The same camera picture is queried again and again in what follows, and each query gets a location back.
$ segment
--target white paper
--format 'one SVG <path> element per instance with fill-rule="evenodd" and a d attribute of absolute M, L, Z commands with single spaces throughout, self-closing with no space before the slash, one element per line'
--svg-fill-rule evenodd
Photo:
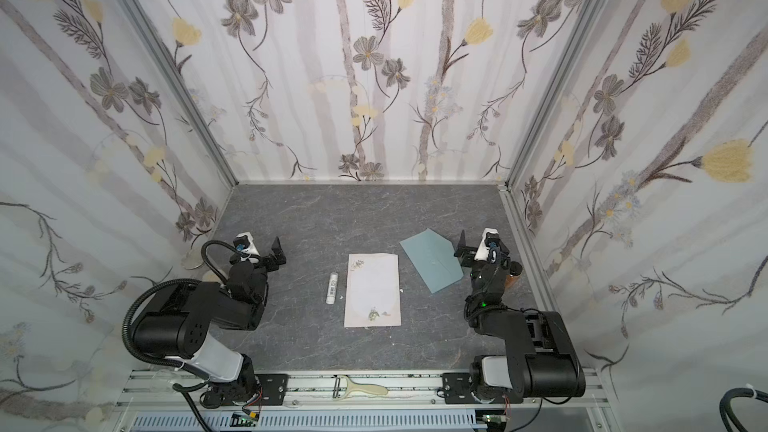
<path fill-rule="evenodd" d="M 399 289 L 396 254 L 350 254 L 344 327 L 400 325 Z"/>

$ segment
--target gray marble tabletop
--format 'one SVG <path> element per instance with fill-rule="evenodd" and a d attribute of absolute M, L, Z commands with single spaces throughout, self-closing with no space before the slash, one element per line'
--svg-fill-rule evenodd
<path fill-rule="evenodd" d="M 399 242 L 431 228 L 458 242 L 479 242 L 497 228 L 519 259 L 496 186 L 266 185 L 238 186 L 215 237 L 231 242 L 251 232 L 260 252 L 280 236 L 288 263 L 270 274 L 270 296 L 257 330 L 213 336 L 254 361 L 259 370 L 468 368 L 475 355 L 503 354 L 501 339 L 477 335 L 462 318 L 469 276 L 430 294 Z M 228 251 L 211 247 L 219 264 Z M 402 325 L 344 328 L 349 254 L 398 254 Z M 336 303 L 326 304 L 332 272 Z M 535 307 L 528 280 L 507 290 L 510 307 Z"/>

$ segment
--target glue stick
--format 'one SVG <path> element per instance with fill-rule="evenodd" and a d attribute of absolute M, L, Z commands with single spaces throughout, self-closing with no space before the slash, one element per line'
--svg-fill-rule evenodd
<path fill-rule="evenodd" d="M 331 279 L 328 281 L 328 294 L 326 296 L 326 304 L 330 305 L 336 301 L 336 285 L 339 283 L 339 274 L 332 273 Z"/>

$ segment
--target wall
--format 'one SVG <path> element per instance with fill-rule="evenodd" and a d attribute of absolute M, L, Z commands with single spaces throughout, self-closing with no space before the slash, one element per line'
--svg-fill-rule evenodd
<path fill-rule="evenodd" d="M 125 310 L 228 193 L 131 31 L 115 0 L 0 0 L 3 430 L 101 428 Z"/>
<path fill-rule="evenodd" d="M 627 431 L 722 430 L 725 390 L 768 389 L 767 47 L 765 0 L 608 0 L 514 183 Z"/>
<path fill-rule="evenodd" d="M 243 180 L 503 181 L 583 0 L 139 0 Z"/>

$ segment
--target blue envelope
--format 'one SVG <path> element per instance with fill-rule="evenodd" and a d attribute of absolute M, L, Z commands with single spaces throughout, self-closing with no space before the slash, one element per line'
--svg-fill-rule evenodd
<path fill-rule="evenodd" d="M 464 273 L 453 256 L 453 244 L 430 228 L 400 241 L 400 245 L 431 293 L 462 279 Z"/>

